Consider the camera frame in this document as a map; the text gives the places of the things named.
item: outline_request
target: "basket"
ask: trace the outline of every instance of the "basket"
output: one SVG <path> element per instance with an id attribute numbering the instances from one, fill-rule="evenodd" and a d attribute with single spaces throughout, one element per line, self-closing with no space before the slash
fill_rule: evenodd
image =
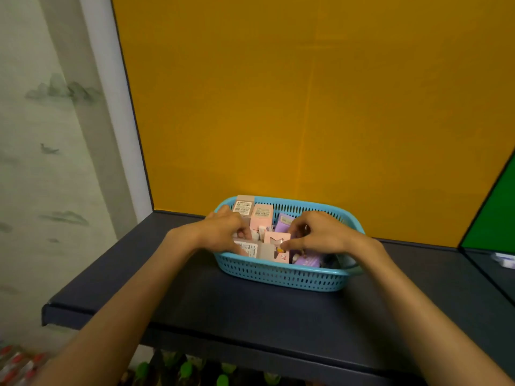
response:
<path id="1" fill-rule="evenodd" d="M 235 201 L 235 196 L 228 198 L 221 202 L 215 211 L 218 211 L 224 204 L 229 205 L 232 210 Z M 277 223 L 280 213 L 298 217 L 304 211 L 317 210 L 325 211 L 347 226 L 365 233 L 358 220 L 351 213 L 338 207 L 298 200 L 268 198 L 265 196 L 256 196 L 255 202 L 274 206 L 274 224 Z M 313 268 L 253 259 L 230 252 L 215 253 L 215 258 L 220 269 L 229 275 L 271 285 L 283 285 L 285 287 L 310 291 L 328 292 L 341 290 L 345 287 L 347 280 L 351 276 L 362 272 L 360 267 L 340 270 Z"/>

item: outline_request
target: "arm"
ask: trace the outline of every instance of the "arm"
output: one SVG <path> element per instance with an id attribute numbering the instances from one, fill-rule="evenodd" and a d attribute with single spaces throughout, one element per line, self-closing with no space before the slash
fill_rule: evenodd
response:
<path id="1" fill-rule="evenodd" d="M 222 207 L 204 221 L 170 230 L 148 261 L 43 370 L 35 386 L 114 385 L 139 344 L 154 310 L 177 272 L 195 250 L 244 252 L 233 242 L 250 239 L 241 215 Z"/>
<path id="2" fill-rule="evenodd" d="M 284 249 L 347 252 L 370 274 L 429 385 L 515 385 L 395 265 L 380 242 L 319 211 L 294 220 L 290 232 L 301 237 L 284 242 Z"/>

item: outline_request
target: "purple package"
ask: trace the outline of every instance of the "purple package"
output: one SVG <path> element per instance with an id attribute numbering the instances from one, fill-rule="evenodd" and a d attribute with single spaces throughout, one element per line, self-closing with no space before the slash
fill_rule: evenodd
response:
<path id="1" fill-rule="evenodd" d="M 320 266 L 320 261 L 322 260 L 322 254 L 313 251 L 306 251 L 306 256 L 299 256 L 297 261 L 295 262 L 296 266 Z"/>
<path id="2" fill-rule="evenodd" d="M 280 213 L 277 218 L 277 225 L 275 225 L 274 232 L 277 233 L 287 233 L 289 226 L 292 224 L 294 218 L 289 215 Z"/>

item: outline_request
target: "orange wall panel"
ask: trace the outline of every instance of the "orange wall panel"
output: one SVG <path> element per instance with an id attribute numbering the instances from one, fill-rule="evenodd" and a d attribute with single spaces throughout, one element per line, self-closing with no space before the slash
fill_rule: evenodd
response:
<path id="1" fill-rule="evenodd" d="M 515 145 L 515 0 L 113 5 L 156 209 L 310 200 L 457 246 Z"/>

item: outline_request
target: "white trim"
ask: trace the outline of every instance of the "white trim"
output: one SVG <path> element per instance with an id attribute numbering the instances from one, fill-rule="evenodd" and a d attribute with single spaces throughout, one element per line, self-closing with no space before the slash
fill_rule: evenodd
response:
<path id="1" fill-rule="evenodd" d="M 80 0 L 138 223 L 151 212 L 111 0 Z"/>

